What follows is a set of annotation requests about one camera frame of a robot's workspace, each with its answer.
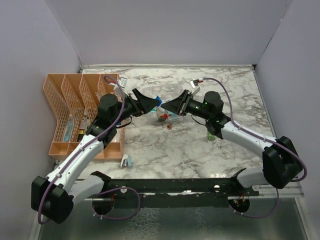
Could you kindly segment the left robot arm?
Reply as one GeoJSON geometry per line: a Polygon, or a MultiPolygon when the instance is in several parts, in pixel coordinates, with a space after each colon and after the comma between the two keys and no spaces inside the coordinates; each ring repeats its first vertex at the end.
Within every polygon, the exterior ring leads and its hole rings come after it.
{"type": "Polygon", "coordinates": [[[110,193],[110,184],[97,173],[80,182],[77,179],[115,137],[118,123],[132,116],[147,114],[157,106],[156,99],[141,94],[136,88],[132,92],[135,98],[123,92],[122,101],[113,94],[103,95],[96,118],[75,150],[46,177],[37,176],[33,180],[31,207],[37,211],[39,224],[45,224],[42,217],[61,224],[78,203],[93,195],[103,198],[110,193]]]}

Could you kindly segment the brown bottle orange cap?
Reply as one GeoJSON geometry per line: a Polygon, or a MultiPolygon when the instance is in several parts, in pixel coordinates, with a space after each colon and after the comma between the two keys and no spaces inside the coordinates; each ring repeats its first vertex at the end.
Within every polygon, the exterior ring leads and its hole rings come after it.
{"type": "Polygon", "coordinates": [[[168,118],[168,116],[165,113],[160,112],[157,114],[157,120],[159,122],[164,122],[164,121],[166,121],[167,118],[168,118]]]}

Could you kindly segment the clear plastic medicine box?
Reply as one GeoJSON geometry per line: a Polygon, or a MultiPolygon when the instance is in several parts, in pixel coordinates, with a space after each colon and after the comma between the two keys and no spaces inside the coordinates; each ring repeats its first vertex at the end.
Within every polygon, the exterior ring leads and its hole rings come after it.
{"type": "MultiPolygon", "coordinates": [[[[142,93],[147,97],[151,97],[155,99],[156,96],[159,96],[162,100],[162,104],[175,99],[182,92],[183,92],[183,88],[178,84],[174,84],[173,86],[163,86],[163,87],[150,86],[142,90],[142,93]]],[[[174,114],[173,112],[163,109],[162,105],[160,107],[156,106],[155,108],[153,108],[148,114],[145,115],[145,118],[148,124],[153,124],[153,125],[164,124],[164,123],[173,125],[173,124],[182,123],[185,121],[183,116],[174,114]],[[166,121],[159,122],[157,118],[158,113],[167,114],[166,121]]]]}

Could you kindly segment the small green packet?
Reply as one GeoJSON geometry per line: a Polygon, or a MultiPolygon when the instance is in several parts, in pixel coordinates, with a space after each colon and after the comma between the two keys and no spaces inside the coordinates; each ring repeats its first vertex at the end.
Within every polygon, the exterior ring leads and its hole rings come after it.
{"type": "Polygon", "coordinates": [[[210,141],[214,141],[215,140],[215,136],[212,135],[210,132],[207,132],[207,139],[210,141]]]}

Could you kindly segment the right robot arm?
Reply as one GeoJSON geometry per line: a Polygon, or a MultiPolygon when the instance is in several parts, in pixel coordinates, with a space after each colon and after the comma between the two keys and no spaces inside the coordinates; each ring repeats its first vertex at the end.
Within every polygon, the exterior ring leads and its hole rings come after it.
{"type": "Polygon", "coordinates": [[[229,189],[240,196],[248,188],[257,185],[272,185],[283,189],[302,170],[292,141],[287,137],[268,138],[245,127],[237,127],[231,118],[223,113],[224,102],[218,92],[209,91],[203,101],[193,99],[188,90],[168,102],[162,108],[177,115],[187,114],[205,120],[205,127],[212,135],[233,142],[254,153],[262,159],[262,166],[241,170],[234,175],[229,189]]]}

